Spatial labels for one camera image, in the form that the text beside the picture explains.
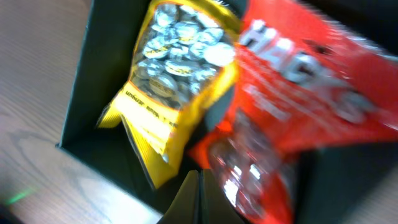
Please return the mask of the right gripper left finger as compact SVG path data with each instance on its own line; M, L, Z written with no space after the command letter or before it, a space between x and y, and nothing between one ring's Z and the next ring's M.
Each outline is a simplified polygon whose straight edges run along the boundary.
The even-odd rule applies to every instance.
M157 224L197 224L200 204L199 173L191 170Z

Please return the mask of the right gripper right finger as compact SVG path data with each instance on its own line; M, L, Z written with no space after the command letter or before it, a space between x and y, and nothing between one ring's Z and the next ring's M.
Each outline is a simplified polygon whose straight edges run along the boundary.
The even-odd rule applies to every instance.
M200 173L200 206L203 224L244 224L209 169Z

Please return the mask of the dark green gift box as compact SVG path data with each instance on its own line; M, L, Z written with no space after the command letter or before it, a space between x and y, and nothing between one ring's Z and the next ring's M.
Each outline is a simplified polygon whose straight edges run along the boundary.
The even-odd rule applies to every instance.
M147 1L93 1L59 147L129 192L138 205L165 213L188 171L152 190L123 127L96 129L127 80ZM296 223L396 223L397 144L325 149L302 156Z

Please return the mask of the red Hacks candy bag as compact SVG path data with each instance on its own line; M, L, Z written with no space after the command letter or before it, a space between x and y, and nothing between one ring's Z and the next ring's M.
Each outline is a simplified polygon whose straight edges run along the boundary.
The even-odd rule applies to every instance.
M397 140L397 57L300 1L248 1L225 116L190 151L244 222L292 223L303 151Z

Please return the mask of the yellow candy bag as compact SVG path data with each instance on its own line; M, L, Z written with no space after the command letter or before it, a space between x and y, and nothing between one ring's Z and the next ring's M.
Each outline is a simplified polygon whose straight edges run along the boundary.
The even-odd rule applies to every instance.
M152 188L178 174L198 123L235 82L240 26L227 1L149 4L128 81L97 126L124 125Z

